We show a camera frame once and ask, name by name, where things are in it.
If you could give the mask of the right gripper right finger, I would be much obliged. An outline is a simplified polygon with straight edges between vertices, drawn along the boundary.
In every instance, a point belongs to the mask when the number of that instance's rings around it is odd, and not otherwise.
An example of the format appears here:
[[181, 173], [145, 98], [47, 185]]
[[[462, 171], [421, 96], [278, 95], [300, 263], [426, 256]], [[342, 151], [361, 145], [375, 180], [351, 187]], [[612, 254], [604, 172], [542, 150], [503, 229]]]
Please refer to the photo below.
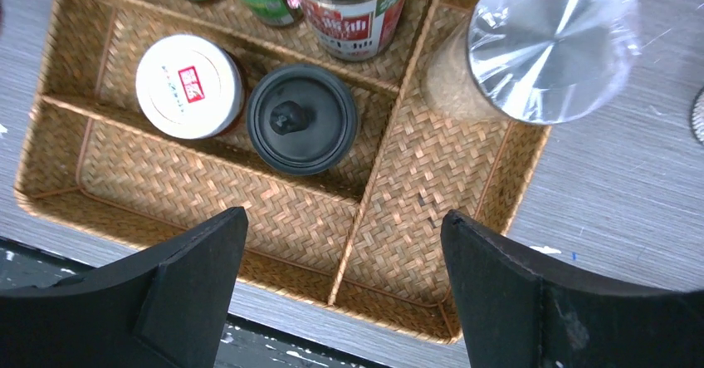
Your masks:
[[703, 293], [617, 280], [448, 212], [442, 250], [473, 367], [700, 367]]

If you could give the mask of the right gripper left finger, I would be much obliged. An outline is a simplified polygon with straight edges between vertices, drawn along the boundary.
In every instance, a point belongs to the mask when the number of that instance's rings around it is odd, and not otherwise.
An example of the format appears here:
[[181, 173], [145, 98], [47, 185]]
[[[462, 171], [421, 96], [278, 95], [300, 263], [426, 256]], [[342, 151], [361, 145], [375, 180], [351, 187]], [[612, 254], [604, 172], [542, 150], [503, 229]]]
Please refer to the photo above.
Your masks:
[[2, 366], [213, 366], [247, 227], [229, 208], [49, 287], [2, 291]]

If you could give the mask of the woven bamboo divided tray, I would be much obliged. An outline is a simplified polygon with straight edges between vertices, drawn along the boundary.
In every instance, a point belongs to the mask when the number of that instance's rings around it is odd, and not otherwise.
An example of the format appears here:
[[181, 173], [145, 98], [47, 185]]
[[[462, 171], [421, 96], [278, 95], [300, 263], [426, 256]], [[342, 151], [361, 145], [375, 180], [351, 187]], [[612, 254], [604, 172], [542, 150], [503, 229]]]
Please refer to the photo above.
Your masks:
[[[462, 334], [442, 257], [450, 209], [506, 233], [549, 136], [429, 110], [429, 57], [478, 0], [406, 0], [389, 49], [361, 63], [326, 54], [304, 24], [276, 30], [236, 0], [54, 0], [14, 194], [28, 213], [147, 248], [230, 207], [249, 219], [242, 282], [425, 341]], [[350, 154], [310, 177], [282, 174], [245, 127], [177, 140], [139, 111], [135, 71], [162, 37], [223, 46], [255, 85], [294, 62], [351, 89]]]

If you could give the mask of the white lid sauce jar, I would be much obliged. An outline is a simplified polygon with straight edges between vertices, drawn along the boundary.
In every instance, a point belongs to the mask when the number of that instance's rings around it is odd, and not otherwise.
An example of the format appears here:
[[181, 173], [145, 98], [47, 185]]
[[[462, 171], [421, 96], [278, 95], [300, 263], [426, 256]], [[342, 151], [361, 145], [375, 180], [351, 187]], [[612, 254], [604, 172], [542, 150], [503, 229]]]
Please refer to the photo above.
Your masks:
[[182, 140], [224, 135], [242, 118], [247, 72], [227, 50], [191, 34], [150, 46], [135, 73], [139, 108], [158, 130]]

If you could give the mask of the black cap sesame shaker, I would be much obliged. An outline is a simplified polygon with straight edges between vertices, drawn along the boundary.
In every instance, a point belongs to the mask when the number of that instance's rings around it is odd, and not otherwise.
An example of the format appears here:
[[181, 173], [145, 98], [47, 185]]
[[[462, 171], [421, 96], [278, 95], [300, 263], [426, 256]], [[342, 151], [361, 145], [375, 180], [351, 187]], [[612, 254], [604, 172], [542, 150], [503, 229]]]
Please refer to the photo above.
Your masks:
[[332, 72], [303, 63], [279, 67], [257, 83], [246, 122], [262, 160], [295, 176], [337, 165], [352, 149], [360, 125], [351, 89]]

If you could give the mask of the clear jar silver lid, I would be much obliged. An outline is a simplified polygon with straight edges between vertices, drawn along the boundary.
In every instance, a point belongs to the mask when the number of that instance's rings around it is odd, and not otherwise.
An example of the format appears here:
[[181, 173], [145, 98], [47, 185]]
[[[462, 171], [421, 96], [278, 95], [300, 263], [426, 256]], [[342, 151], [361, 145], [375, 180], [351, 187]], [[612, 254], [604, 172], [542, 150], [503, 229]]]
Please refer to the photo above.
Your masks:
[[471, 122], [565, 123], [620, 93], [640, 49], [638, 0], [479, 0], [429, 59], [422, 97]]

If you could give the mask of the tall soy sauce bottle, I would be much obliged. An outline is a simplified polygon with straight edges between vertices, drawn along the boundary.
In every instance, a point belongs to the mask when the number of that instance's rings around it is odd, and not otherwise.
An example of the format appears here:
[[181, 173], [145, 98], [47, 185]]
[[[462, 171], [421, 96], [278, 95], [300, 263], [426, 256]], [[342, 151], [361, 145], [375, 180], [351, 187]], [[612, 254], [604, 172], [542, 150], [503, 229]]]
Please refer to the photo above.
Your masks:
[[343, 61], [365, 61], [394, 39], [405, 0], [298, 0], [320, 44]]

